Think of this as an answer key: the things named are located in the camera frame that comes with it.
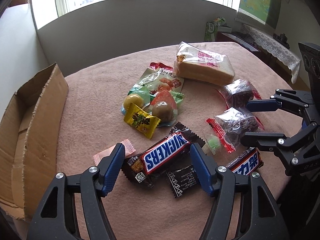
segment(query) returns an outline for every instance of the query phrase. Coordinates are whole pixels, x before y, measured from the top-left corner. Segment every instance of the brown egg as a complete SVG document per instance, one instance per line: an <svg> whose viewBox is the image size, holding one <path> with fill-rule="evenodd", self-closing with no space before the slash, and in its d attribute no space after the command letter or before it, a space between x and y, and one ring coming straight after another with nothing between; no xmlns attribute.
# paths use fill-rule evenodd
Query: brown egg
<svg viewBox="0 0 320 240"><path fill-rule="evenodd" d="M152 115L160 118L161 122L170 122L173 118L173 109L166 102L158 102L152 108Z"/></svg>
<svg viewBox="0 0 320 240"><path fill-rule="evenodd" d="M137 94L130 94L125 98L125 100L123 102L123 107L126 111L127 111L127 108L129 107L130 103L134 103L135 105L137 105L140 108L142 108L144 105L144 101L143 101L142 97Z"/></svg>

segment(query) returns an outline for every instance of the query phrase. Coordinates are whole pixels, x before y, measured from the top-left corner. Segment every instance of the black candy wrapper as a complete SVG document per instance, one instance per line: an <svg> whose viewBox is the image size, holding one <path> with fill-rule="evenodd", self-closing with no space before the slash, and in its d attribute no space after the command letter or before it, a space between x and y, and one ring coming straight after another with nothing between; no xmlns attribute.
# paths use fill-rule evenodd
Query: black candy wrapper
<svg viewBox="0 0 320 240"><path fill-rule="evenodd" d="M192 143L198 143L203 147L205 141L178 122L172 127L169 135L148 150L126 158L121 170L129 181L144 188L153 188L154 182L161 174L180 158L187 156Z"/></svg>
<svg viewBox="0 0 320 240"><path fill-rule="evenodd" d="M183 196L188 188L200 184L193 165L177 171L168 171L167 180L175 198Z"/></svg>

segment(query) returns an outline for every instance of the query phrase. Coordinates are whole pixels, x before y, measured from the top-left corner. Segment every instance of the yellow candy wrapper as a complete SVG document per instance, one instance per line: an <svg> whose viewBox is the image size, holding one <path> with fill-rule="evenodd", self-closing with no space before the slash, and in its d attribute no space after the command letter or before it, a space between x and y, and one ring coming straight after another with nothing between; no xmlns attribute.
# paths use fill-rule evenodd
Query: yellow candy wrapper
<svg viewBox="0 0 320 240"><path fill-rule="evenodd" d="M124 116L124 121L151 139L153 132L161 120L143 111L134 103L130 103Z"/></svg>

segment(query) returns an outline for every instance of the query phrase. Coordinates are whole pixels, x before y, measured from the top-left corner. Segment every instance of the black camera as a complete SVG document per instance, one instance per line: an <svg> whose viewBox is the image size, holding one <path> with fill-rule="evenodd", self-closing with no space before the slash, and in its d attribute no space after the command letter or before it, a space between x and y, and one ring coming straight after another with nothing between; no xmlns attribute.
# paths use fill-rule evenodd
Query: black camera
<svg viewBox="0 0 320 240"><path fill-rule="evenodd" d="M300 43L306 71L309 75L311 94L317 110L320 112L320 46L313 43Z"/></svg>

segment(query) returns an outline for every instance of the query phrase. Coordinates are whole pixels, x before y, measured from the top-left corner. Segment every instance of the pink candy wrapper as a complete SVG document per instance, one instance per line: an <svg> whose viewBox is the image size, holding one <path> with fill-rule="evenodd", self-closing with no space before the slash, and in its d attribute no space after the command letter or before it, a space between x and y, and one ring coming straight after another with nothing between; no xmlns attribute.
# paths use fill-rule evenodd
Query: pink candy wrapper
<svg viewBox="0 0 320 240"><path fill-rule="evenodd" d="M136 149L133 147L133 145L129 141L129 139L126 139L126 140L122 141L121 143L124 145L126 158L136 151ZM93 156L93 160L94 160L94 163L96 164L96 166L99 164L99 162L101 161L101 159L103 157L109 156L115 147L116 147L116 145L113 145L112 147L95 154Z"/></svg>

